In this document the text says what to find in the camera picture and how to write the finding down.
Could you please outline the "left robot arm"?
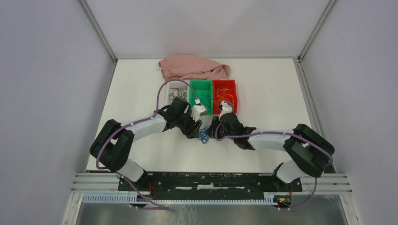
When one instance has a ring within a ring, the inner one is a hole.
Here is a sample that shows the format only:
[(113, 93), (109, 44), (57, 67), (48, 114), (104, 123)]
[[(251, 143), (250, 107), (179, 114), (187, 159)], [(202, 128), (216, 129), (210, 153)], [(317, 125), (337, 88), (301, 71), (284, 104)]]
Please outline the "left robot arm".
[(113, 173), (130, 180), (135, 190), (143, 190), (148, 184), (145, 170), (129, 158), (132, 145), (139, 139), (152, 134), (178, 128), (188, 139), (198, 138), (202, 125), (200, 116), (207, 108), (195, 100), (190, 105), (182, 98), (175, 98), (171, 104), (154, 112), (153, 115), (137, 121), (122, 124), (108, 120), (90, 147), (90, 154), (96, 163)]

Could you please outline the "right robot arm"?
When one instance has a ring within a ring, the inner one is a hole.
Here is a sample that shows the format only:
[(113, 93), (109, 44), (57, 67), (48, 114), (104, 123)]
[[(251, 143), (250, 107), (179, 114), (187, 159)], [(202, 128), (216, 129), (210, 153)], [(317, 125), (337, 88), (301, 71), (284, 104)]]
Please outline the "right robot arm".
[(207, 135), (217, 141), (230, 139), (243, 150), (278, 150), (290, 156), (273, 173), (271, 186), (284, 191), (292, 181), (305, 175), (319, 178), (333, 163), (334, 146), (306, 124), (285, 131), (266, 131), (244, 126), (230, 112), (213, 117)]

